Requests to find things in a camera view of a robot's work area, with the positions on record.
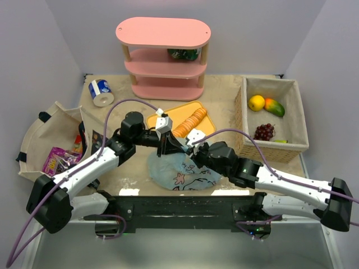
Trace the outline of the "red snack packet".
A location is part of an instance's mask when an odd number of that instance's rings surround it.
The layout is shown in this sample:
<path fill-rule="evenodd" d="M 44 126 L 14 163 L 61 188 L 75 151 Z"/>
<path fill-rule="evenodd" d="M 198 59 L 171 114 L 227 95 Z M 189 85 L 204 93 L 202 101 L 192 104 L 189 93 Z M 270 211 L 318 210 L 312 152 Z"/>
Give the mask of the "red snack packet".
<path fill-rule="evenodd" d="M 83 152 L 82 138 L 79 134 L 76 136 L 71 151 L 78 154 L 81 154 Z"/>

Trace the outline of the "light blue plastic bag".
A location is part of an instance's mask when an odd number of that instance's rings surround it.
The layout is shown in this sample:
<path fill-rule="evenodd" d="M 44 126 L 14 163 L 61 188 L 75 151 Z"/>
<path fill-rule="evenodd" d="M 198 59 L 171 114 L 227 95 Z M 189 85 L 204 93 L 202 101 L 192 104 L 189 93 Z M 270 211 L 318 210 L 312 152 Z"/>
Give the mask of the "light blue plastic bag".
<path fill-rule="evenodd" d="M 171 191 L 200 191 L 215 186 L 221 179 L 217 172 L 196 164 L 186 154 L 157 156 L 147 159 L 149 177 L 157 185 Z"/>

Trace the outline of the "beige canvas tote bag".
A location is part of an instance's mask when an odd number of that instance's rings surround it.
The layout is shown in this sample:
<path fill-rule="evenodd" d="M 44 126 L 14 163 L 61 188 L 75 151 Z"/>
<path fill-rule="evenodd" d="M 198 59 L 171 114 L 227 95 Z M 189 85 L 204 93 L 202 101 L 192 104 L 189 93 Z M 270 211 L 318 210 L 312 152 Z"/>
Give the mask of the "beige canvas tote bag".
<path fill-rule="evenodd" d="M 72 149 L 76 136 L 84 131 L 85 149 L 81 160 L 91 154 L 92 132 L 103 135 L 104 122 L 94 117 L 83 107 L 65 109 L 55 102 L 27 130 L 16 161 L 20 165 L 19 176 L 35 181 L 43 175 L 43 165 L 52 147 Z"/>

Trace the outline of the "purple snack packet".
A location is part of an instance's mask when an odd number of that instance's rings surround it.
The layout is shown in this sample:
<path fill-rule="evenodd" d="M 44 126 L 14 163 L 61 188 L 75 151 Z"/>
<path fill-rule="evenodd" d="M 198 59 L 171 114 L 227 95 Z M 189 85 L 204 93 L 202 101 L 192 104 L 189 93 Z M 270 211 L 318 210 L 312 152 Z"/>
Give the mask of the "purple snack packet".
<path fill-rule="evenodd" d="M 52 147 L 43 165 L 42 172 L 53 177 L 68 170 L 71 165 L 76 165 L 81 157 L 82 153 Z"/>

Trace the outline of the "red-brown chip bag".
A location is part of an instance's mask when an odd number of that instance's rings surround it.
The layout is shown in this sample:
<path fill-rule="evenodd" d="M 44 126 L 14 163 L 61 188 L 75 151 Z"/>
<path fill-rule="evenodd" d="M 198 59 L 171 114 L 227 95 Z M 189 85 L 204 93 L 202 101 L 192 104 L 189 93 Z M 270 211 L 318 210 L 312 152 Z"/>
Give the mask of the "red-brown chip bag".
<path fill-rule="evenodd" d="M 96 153 L 101 148 L 102 143 L 103 135 L 93 130 L 91 138 L 91 154 Z"/>

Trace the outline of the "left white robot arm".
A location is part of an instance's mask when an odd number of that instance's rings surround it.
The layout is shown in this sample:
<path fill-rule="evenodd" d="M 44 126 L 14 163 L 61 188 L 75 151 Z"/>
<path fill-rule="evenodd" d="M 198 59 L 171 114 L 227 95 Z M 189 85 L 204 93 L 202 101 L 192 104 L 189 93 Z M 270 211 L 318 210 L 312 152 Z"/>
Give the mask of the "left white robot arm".
<path fill-rule="evenodd" d="M 63 229 L 73 217 L 102 214 L 109 204 L 107 194 L 96 192 L 81 197 L 77 194 L 129 160 L 136 146 L 154 147 L 158 156 L 182 153 L 183 147 L 171 129 L 172 120 L 166 113 L 157 118 L 154 129 L 145 128 L 141 113 L 127 113 L 120 128 L 111 138 L 104 139 L 93 155 L 52 178 L 38 177 L 30 193 L 27 212 L 51 234 Z"/>

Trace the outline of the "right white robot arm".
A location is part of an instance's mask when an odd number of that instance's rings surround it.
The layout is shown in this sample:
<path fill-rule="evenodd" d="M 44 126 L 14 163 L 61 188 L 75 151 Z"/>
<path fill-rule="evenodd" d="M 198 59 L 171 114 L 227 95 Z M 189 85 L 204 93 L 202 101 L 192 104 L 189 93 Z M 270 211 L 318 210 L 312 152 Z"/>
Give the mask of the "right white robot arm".
<path fill-rule="evenodd" d="M 266 162 L 239 157 L 223 141 L 187 145 L 187 154 L 198 167 L 215 171 L 237 187 L 282 194 L 282 198 L 263 198 L 261 209 L 267 215 L 305 216 L 332 230 L 349 231 L 354 198 L 344 180 L 311 180 L 274 170 Z"/>

